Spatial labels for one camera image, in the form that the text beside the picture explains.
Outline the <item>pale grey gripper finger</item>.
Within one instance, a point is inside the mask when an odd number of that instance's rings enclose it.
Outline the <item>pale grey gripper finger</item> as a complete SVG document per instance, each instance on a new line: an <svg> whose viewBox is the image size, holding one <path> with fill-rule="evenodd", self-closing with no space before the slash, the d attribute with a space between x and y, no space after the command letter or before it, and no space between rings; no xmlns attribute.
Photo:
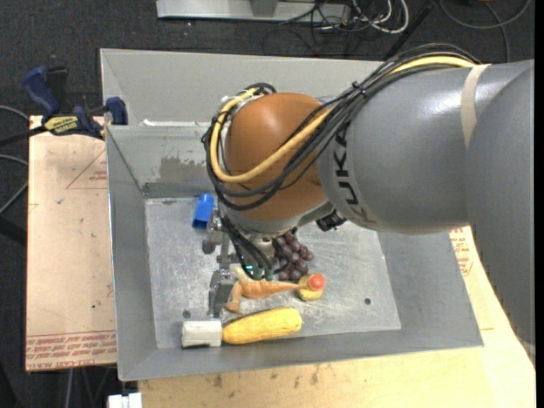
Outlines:
<svg viewBox="0 0 544 408"><path fill-rule="evenodd" d="M215 269L212 273L208 291L208 314L213 318L219 317L220 314L221 280L221 271L219 269Z"/></svg>
<svg viewBox="0 0 544 408"><path fill-rule="evenodd" d="M220 298L229 298L234 286L234 277L229 269L220 270L220 280L218 283L218 296Z"/></svg>

